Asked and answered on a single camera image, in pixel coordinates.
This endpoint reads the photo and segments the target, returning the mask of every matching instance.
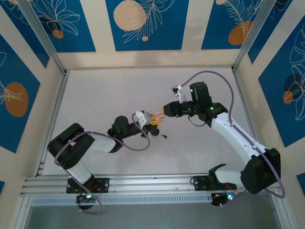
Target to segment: yellow object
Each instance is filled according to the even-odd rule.
[[[154,114],[151,114],[151,124],[152,125],[157,125],[157,128],[159,129],[159,126],[160,126],[160,124],[161,124],[161,121],[156,121],[156,118],[155,118],[155,116],[154,116]]]

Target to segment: blue patterned panel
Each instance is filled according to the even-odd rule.
[[[116,51],[180,50],[188,0],[106,0]]]
[[[202,49],[239,49],[263,0],[214,0]]]
[[[0,35],[0,146],[16,153],[40,83]]]
[[[292,0],[277,0],[273,9],[269,13],[269,17],[266,19],[263,27],[257,35],[251,49],[248,52],[249,58],[252,63],[256,60],[258,54],[263,49],[273,30],[276,28],[280,19],[286,12],[286,9],[290,5]]]
[[[43,46],[40,44],[27,20],[24,18],[19,7],[9,0],[0,0],[0,6],[2,6],[2,8],[5,10],[11,21],[19,30],[20,34],[23,36],[37,58],[40,60],[41,64],[46,68],[49,62],[49,56],[47,55]]]
[[[285,146],[305,137],[305,17],[259,77]]]
[[[17,5],[8,0],[0,0],[0,3],[6,5],[3,8],[23,37],[25,33],[33,34]],[[95,52],[80,0],[32,0],[29,3],[57,52]],[[26,40],[32,47],[33,41]]]

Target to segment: leaf line drawing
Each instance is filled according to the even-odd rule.
[[[0,67],[5,62],[6,55],[7,54],[5,52],[0,52]],[[18,101],[22,101],[21,96],[22,96],[22,92],[18,94],[14,93],[8,90],[0,81],[0,104],[3,104],[5,100],[9,102],[10,99],[16,99]]]
[[[295,120],[300,121],[305,117],[305,24],[295,38],[289,60],[293,74],[286,79],[290,86],[285,90],[283,101],[295,102]]]
[[[28,24],[16,4],[9,0],[2,1],[14,17]],[[48,34],[52,34],[57,39],[64,37],[64,31],[75,36],[79,34],[74,23],[80,20],[81,15],[67,10],[66,0],[31,0],[30,4]]]
[[[123,35],[123,37],[126,38],[124,43],[133,39],[136,39],[137,41],[139,39],[147,41],[153,32],[158,29],[158,25],[162,25],[163,23],[161,13],[167,11],[174,2],[175,0],[122,1],[114,10],[114,19],[117,25],[125,31],[125,34]],[[129,7],[132,10],[125,15],[119,14],[120,12],[123,12],[123,8],[126,7]],[[124,26],[121,24],[121,21],[123,20],[127,20],[127,23],[130,23],[126,29],[124,29]]]
[[[16,3],[13,3],[15,1],[11,0],[2,0],[3,4],[10,10],[12,15],[17,18],[18,20],[22,21],[24,24],[29,24],[28,21],[25,19],[23,13],[21,12],[20,8]]]
[[[287,8],[289,2],[290,0],[277,0],[273,6],[273,9],[270,11],[269,16],[274,19],[275,12],[284,11]]]
[[[243,0],[216,0],[216,3],[227,8],[227,12],[234,19],[235,24],[243,29],[243,38],[245,38],[252,25],[250,21],[262,7],[263,1],[257,0],[254,3],[254,0],[252,0],[249,7],[244,5]]]

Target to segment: pink object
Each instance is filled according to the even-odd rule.
[[[161,121],[162,119],[164,119],[164,114],[159,111],[154,114],[154,117],[155,117],[156,121]]]

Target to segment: small object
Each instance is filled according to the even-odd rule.
[[[80,211],[81,210],[88,210],[93,207],[93,205],[81,205],[81,204],[88,204],[88,203],[95,203],[96,199],[94,197],[88,197],[89,195],[78,195],[76,197],[75,203],[79,205]]]
[[[160,112],[160,111],[158,111],[154,114],[154,118],[156,121],[161,121],[162,119],[164,119],[164,117],[165,116],[164,116],[163,112]]]
[[[212,205],[216,207],[222,207],[225,203],[230,201],[226,194],[223,193],[211,193]]]

